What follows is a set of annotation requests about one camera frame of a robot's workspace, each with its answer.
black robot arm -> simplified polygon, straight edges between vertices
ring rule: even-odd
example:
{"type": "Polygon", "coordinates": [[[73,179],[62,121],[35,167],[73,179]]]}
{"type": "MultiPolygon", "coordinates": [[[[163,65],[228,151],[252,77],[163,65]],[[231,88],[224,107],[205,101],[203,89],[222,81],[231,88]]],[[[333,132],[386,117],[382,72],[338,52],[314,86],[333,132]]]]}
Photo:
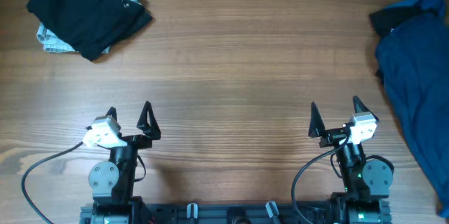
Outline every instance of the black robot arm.
{"type": "MultiPolygon", "coordinates": [[[[120,128],[116,122],[115,108],[111,107],[105,117],[95,119],[93,124],[100,122],[101,126],[120,128]]],[[[96,142],[99,146],[107,145],[110,155],[107,162],[96,164],[89,173],[94,200],[90,220],[92,224],[137,224],[141,223],[142,219],[148,219],[149,210],[142,199],[133,198],[134,182],[138,181],[135,179],[135,169],[140,159],[138,150],[152,147],[152,141],[161,138],[161,130],[148,101],[142,109],[137,128],[142,130],[142,134],[122,136],[118,132],[117,146],[111,147],[110,142],[104,143],[103,138],[96,142]]]]}
{"type": "MultiPolygon", "coordinates": [[[[367,157],[362,147],[363,141],[374,136],[379,119],[357,96],[353,97],[353,102],[355,114],[349,122],[342,128],[328,130],[317,106],[311,104],[309,136],[320,137],[320,147],[333,148],[328,153],[337,156],[345,190],[332,193],[326,222],[391,223],[389,204],[382,199],[389,196],[393,164],[377,155],[367,157]]],[[[310,223],[305,218],[302,222],[310,223]]]]}

blue cloth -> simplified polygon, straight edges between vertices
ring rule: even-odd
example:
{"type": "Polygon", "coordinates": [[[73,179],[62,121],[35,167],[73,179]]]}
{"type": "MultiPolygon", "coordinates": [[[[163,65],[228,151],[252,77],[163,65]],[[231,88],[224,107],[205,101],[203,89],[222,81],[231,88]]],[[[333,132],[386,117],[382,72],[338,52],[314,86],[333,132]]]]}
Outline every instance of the blue cloth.
{"type": "Polygon", "coordinates": [[[403,0],[387,8],[419,6],[376,48],[388,99],[410,151],[449,218],[449,28],[444,0],[403,0]]]}

clothing pile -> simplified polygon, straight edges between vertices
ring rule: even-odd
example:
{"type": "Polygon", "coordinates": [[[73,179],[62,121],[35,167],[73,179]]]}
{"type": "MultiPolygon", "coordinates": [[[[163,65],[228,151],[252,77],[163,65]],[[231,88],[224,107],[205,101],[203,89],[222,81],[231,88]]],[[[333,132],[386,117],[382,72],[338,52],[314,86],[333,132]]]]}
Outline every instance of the clothing pile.
{"type": "Polygon", "coordinates": [[[78,51],[90,61],[152,20],[138,0],[29,0],[27,8],[41,21],[45,51],[78,51]]]}
{"type": "Polygon", "coordinates": [[[370,15],[379,76],[410,151],[449,218],[449,28],[444,0],[403,0],[370,15]]]}

wire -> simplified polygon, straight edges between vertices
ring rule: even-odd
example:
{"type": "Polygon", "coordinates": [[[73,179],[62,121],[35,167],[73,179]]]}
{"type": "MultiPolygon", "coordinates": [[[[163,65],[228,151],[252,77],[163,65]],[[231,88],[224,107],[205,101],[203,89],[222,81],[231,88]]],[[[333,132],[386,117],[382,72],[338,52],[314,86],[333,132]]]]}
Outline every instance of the wire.
{"type": "Polygon", "coordinates": [[[142,161],[142,158],[140,157],[140,155],[138,155],[138,159],[139,159],[140,164],[141,164],[142,167],[143,167],[143,172],[144,172],[144,174],[143,174],[143,177],[142,177],[142,178],[135,178],[135,179],[134,179],[134,182],[142,181],[142,180],[145,178],[145,176],[147,175],[147,169],[145,168],[145,164],[143,164],[143,161],[142,161]]]}
{"type": "Polygon", "coordinates": [[[23,174],[23,177],[22,177],[22,192],[23,192],[23,196],[25,196],[25,199],[28,201],[28,204],[29,204],[29,205],[36,211],[36,213],[37,213],[39,216],[41,216],[41,218],[42,218],[46,223],[53,224],[47,217],[44,216],[44,214],[37,208],[37,206],[36,206],[36,205],[33,203],[33,201],[29,198],[28,193],[27,193],[27,189],[25,188],[25,180],[27,179],[28,174],[29,174],[34,168],[36,168],[37,166],[43,164],[44,162],[47,162],[48,160],[51,160],[51,159],[53,159],[53,158],[60,157],[60,156],[62,156],[62,155],[64,155],[64,154],[67,154],[68,152],[71,152],[71,151],[77,149],[77,148],[78,148],[79,146],[81,146],[81,145],[83,145],[83,142],[80,142],[80,143],[76,144],[74,147],[69,148],[68,150],[62,151],[61,153],[57,153],[57,154],[52,155],[51,157],[44,158],[44,159],[42,159],[41,161],[39,161],[39,162],[37,162],[37,163],[31,165],[31,167],[29,167],[29,168],[27,169],[27,171],[23,174]]]}
{"type": "Polygon", "coordinates": [[[331,156],[330,156],[330,165],[332,166],[332,169],[334,169],[334,172],[335,172],[335,174],[337,175],[337,177],[338,178],[342,178],[342,175],[340,175],[339,173],[338,173],[338,171],[337,171],[337,169],[335,168],[335,166],[334,166],[334,156],[335,156],[335,153],[333,153],[333,154],[331,154],[331,156]]]}
{"type": "Polygon", "coordinates": [[[369,157],[366,157],[366,159],[367,160],[369,160],[369,159],[377,159],[379,161],[382,161],[385,164],[387,164],[388,167],[390,167],[391,172],[394,173],[394,165],[387,158],[384,158],[384,157],[381,157],[381,156],[378,156],[378,155],[374,154],[374,155],[370,155],[369,157]]]}
{"type": "Polygon", "coordinates": [[[111,150],[110,148],[108,148],[108,147],[103,147],[103,146],[101,146],[101,145],[96,145],[97,147],[101,147],[102,149],[104,149],[104,150],[111,150]]]}
{"type": "Polygon", "coordinates": [[[302,173],[309,168],[309,166],[311,166],[314,162],[322,159],[323,157],[327,157],[329,154],[335,154],[338,150],[341,150],[349,141],[349,136],[346,137],[346,140],[344,140],[343,144],[341,144],[338,148],[335,148],[331,151],[327,151],[326,153],[320,154],[319,156],[313,158],[312,160],[308,161],[301,169],[300,171],[297,172],[295,179],[293,180],[293,184],[292,184],[292,192],[291,192],[291,196],[292,196],[292,205],[293,205],[293,210],[296,211],[308,224],[313,224],[310,220],[308,220],[302,213],[301,211],[298,209],[297,204],[296,204],[296,198],[295,198],[295,188],[296,188],[296,183],[298,181],[298,179],[300,179],[300,176],[302,175],[302,173]]]}

wood grain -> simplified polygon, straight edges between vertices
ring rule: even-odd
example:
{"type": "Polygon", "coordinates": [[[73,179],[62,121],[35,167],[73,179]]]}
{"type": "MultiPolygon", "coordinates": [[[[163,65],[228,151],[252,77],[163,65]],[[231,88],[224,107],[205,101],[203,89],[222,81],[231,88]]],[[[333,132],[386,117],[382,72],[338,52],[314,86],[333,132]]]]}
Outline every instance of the wood grain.
{"type": "MultiPolygon", "coordinates": [[[[382,120],[369,154],[395,167],[395,223],[444,223],[437,198],[400,134],[374,76],[377,38],[368,14],[398,0],[146,0],[156,20],[96,63],[48,54],[28,0],[0,4],[0,213],[41,223],[20,191],[34,162],[66,150],[110,106],[123,133],[152,102],[163,138],[142,151],[147,203],[289,202],[291,181],[322,153],[307,137],[310,102],[340,126],[358,95],[382,120]]],[[[41,165],[27,188],[56,223],[78,223],[92,202],[87,176],[108,158],[81,147],[41,165]]],[[[328,159],[305,172],[298,199],[342,191],[328,159]]]]}

